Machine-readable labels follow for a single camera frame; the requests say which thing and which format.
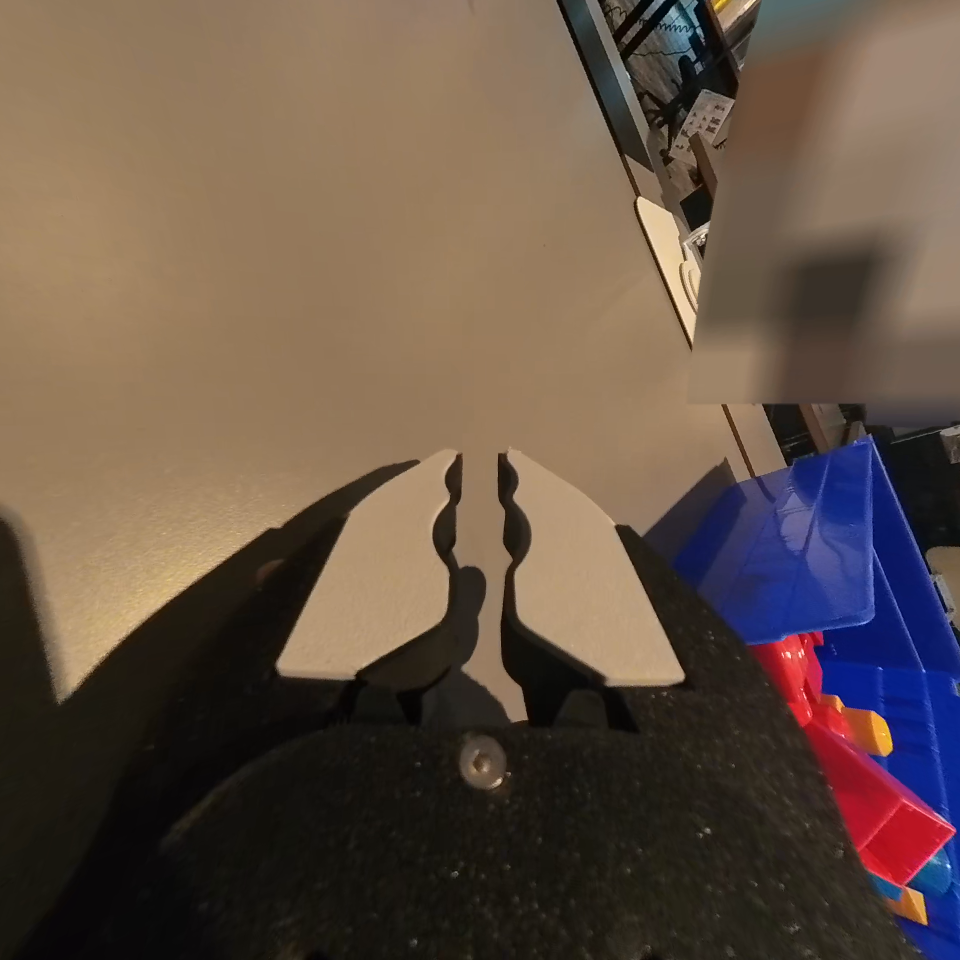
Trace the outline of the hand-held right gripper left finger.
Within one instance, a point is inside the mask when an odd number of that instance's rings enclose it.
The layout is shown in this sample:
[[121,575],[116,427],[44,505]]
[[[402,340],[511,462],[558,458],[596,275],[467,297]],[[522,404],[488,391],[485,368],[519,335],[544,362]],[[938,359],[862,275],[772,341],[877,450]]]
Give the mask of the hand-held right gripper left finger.
[[462,652],[454,554],[462,454],[438,450],[345,520],[275,663],[289,685],[324,684],[357,721],[424,722],[426,694]]

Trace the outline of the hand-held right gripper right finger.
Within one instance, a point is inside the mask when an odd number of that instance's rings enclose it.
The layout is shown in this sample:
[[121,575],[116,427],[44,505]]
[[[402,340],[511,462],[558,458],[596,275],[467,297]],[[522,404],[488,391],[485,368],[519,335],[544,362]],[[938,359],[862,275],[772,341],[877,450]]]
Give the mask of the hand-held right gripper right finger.
[[631,726],[623,691],[671,690],[686,672],[618,525],[522,451],[498,457],[510,556],[501,657],[531,726]]

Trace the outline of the blue plastic bin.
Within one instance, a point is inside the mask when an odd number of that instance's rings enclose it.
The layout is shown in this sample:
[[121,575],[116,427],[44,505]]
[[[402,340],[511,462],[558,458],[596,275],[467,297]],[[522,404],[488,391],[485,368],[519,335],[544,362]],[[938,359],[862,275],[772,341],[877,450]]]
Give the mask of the blue plastic bin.
[[872,758],[955,828],[954,882],[899,918],[925,958],[958,958],[958,642],[871,438],[724,491],[674,569],[749,647],[822,632],[822,695],[876,712]]

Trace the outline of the small red mega block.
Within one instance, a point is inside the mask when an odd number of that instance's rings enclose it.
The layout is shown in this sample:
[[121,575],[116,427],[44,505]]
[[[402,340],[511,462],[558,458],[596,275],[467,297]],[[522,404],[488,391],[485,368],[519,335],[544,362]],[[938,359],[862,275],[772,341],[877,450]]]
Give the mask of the small red mega block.
[[817,648],[823,643],[822,631],[806,631],[779,641],[749,645],[750,653],[801,728],[810,725],[821,704],[823,673]]

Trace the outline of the large red mega block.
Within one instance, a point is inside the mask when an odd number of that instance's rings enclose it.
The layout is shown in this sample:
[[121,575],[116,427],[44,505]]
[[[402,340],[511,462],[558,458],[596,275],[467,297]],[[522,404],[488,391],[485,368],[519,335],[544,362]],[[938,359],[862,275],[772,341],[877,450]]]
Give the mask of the large red mega block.
[[870,754],[814,715],[808,743],[866,870],[901,890],[954,838],[955,827]]

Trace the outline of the orange mega block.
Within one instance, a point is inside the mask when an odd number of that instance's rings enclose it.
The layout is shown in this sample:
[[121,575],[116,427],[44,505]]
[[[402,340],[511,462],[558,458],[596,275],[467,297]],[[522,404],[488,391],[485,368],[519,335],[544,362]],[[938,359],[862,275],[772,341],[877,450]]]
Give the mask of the orange mega block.
[[894,915],[919,926],[929,925],[927,901],[921,892],[909,887],[898,887],[873,872],[870,872],[869,876],[873,888]]

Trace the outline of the teal mega block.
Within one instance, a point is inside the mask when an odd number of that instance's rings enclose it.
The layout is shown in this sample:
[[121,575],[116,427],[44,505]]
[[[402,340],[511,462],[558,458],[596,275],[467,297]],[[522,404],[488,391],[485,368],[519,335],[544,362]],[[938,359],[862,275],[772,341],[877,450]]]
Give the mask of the teal mega block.
[[954,885],[954,867],[949,852],[942,847],[909,881],[909,889],[925,898],[942,898]]

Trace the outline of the orange toy peg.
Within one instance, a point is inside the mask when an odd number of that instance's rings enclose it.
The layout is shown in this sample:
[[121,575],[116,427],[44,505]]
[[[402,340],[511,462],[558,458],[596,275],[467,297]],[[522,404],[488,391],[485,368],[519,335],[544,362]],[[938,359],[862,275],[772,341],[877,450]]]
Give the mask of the orange toy peg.
[[814,706],[816,722],[865,754],[889,757],[893,738],[886,720],[875,711],[847,706],[839,697],[823,694]]

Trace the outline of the beige chair back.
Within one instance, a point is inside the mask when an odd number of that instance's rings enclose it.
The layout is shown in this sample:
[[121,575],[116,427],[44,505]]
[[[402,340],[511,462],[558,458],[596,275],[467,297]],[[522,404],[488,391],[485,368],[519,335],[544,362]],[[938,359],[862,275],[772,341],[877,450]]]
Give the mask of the beige chair back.
[[935,546],[925,553],[931,581],[941,598],[947,618],[959,630],[959,547]]

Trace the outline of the white mounting plate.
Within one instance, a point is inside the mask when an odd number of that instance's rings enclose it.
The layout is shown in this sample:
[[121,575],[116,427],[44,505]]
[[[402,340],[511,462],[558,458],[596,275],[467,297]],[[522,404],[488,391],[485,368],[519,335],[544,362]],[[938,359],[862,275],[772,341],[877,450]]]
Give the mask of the white mounting plate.
[[634,208],[684,336],[691,345],[710,224],[684,230],[671,212],[643,197],[635,199]]

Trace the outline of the printed white paper sheet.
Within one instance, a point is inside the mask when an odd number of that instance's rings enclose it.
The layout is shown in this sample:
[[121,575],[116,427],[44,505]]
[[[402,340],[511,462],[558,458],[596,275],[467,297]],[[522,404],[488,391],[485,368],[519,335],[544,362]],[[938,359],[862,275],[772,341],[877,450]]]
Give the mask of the printed white paper sheet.
[[700,135],[703,142],[713,146],[730,116],[736,100],[711,90],[701,90],[686,113],[676,137],[668,151],[669,157],[676,162],[692,164],[695,156],[690,139]]

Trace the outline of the black metal frame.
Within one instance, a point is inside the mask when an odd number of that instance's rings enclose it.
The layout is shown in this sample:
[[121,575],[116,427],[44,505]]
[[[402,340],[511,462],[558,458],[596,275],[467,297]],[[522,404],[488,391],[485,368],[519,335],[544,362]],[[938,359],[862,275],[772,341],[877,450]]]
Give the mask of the black metal frame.
[[558,7],[618,153],[631,168],[654,175],[650,128],[600,2],[558,1]]

